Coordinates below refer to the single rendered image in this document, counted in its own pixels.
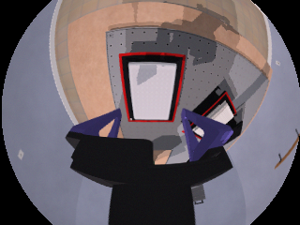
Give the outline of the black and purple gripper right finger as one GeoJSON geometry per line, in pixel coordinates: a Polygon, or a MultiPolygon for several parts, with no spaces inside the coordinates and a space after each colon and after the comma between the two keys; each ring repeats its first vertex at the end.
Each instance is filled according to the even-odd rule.
{"type": "Polygon", "coordinates": [[[223,146],[233,135],[233,130],[230,126],[185,108],[182,110],[181,118],[187,141],[189,161],[199,160],[210,148],[223,146]],[[188,120],[203,130],[204,134],[200,142],[198,142],[193,133],[188,120]]]}

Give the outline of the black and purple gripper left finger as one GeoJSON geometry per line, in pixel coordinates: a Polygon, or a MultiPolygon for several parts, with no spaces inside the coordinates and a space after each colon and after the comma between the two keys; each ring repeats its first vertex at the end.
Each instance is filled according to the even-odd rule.
{"type": "Polygon", "coordinates": [[[106,127],[109,123],[111,123],[112,120],[114,120],[112,129],[107,137],[117,138],[121,123],[121,117],[121,110],[116,109],[114,111],[108,112],[96,118],[82,122],[76,126],[73,126],[70,131],[82,133],[84,135],[99,136],[99,131],[106,127]]]}

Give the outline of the grey metal plate hotel rack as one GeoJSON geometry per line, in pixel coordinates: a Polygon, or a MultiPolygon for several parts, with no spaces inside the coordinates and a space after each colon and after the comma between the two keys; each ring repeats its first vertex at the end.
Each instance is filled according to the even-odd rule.
{"type": "Polygon", "coordinates": [[[199,200],[203,200],[203,199],[205,199],[204,197],[205,197],[205,194],[204,194],[204,189],[203,189],[203,185],[199,185],[199,186],[197,186],[197,187],[195,187],[195,188],[192,188],[191,189],[191,191],[193,191],[192,192],[192,197],[193,197],[193,201],[195,202],[195,201],[199,201],[199,200]],[[197,190],[197,191],[196,191],[197,190]],[[198,191],[199,190],[199,191],[198,191]],[[195,191],[195,192],[194,192],[195,191]],[[202,195],[201,195],[202,194],[202,195]],[[199,196],[200,197],[199,197],[199,196]],[[195,197],[194,197],[195,196],[195,197]]]}

